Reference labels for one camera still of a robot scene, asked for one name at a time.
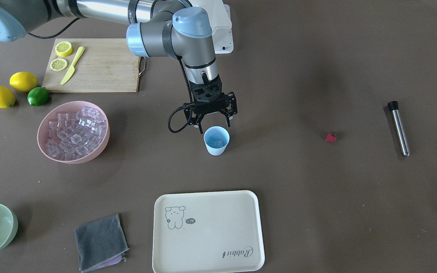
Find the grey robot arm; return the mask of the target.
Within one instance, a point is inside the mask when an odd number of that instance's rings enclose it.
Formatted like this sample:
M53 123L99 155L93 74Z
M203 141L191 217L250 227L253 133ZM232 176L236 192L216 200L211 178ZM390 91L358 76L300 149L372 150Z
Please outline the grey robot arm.
M230 126L238 112L236 97L222 91L205 9L188 0L0 0L0 41L13 42L60 17L129 23L126 41L134 55L180 63L190 102L178 110L187 125L201 131L203 118L220 112Z

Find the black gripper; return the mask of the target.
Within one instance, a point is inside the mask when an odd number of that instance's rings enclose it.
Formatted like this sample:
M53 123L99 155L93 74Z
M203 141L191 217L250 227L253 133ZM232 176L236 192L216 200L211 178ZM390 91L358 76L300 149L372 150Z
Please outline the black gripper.
M205 84L196 84L187 80L191 93L194 97L192 105L186 105L185 108L189 111L185 112L186 116L190 115L190 111L196 114L194 117L194 126L203 134L201 122L204 115L223 112L226 116L227 127L231 127L230 120L233 115L238 113L237 100L233 92L225 94L222 92L222 81L220 78L215 78Z

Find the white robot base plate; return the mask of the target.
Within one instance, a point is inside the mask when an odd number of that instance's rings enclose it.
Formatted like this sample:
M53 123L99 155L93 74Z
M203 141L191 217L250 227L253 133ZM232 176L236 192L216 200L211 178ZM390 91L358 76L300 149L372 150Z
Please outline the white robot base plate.
M192 6L203 8L209 17L215 54L228 54L234 50L232 21L229 5L222 0L191 0Z

